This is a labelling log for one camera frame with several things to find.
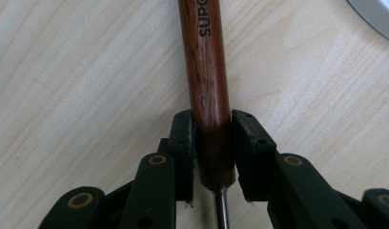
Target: white object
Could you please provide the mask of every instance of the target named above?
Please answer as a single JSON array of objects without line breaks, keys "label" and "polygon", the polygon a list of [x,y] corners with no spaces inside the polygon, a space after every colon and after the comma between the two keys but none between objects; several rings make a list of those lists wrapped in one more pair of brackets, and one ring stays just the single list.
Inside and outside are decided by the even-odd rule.
[{"label": "white object", "polygon": [[389,0],[348,0],[378,32],[389,39]]}]

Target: wooden table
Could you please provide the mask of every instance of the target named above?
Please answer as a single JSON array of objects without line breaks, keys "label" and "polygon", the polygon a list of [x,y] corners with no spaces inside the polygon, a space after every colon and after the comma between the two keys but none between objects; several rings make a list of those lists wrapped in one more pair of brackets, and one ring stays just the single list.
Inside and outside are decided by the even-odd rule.
[{"label": "wooden table", "polygon": [[[389,189],[389,41],[344,0],[221,0],[231,106],[354,198]],[[189,109],[175,0],[0,0],[0,228],[36,228],[70,189],[105,193]],[[177,228],[214,228],[195,181]],[[271,228],[229,190],[232,228]]]}]

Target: brown handle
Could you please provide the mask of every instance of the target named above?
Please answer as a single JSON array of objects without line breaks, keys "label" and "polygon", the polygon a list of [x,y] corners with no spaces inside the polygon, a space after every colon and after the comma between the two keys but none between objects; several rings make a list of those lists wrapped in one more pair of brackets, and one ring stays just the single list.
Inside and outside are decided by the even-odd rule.
[{"label": "brown handle", "polygon": [[186,68],[197,123],[200,181],[210,190],[235,182],[230,105],[218,0],[178,0]]}]

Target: wooden screwdriver handle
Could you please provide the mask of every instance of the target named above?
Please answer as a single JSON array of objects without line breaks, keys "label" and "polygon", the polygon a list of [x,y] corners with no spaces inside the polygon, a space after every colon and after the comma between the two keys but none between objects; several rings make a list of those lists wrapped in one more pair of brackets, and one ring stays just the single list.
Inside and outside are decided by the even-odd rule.
[{"label": "wooden screwdriver handle", "polygon": [[213,191],[235,182],[219,2],[178,1],[200,181]]}]

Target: clamp jaw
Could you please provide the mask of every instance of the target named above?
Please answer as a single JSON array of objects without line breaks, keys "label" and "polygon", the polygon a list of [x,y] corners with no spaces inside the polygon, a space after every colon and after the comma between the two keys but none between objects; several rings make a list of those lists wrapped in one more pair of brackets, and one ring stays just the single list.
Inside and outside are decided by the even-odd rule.
[{"label": "clamp jaw", "polygon": [[[304,157],[280,154],[251,114],[232,112],[232,149],[247,201],[268,201],[275,228],[389,228],[389,190],[362,201],[340,193]],[[135,179],[104,195],[92,187],[69,191],[40,225],[46,228],[175,228],[175,202],[193,200],[195,123],[174,116],[169,138],[141,159]]]}]

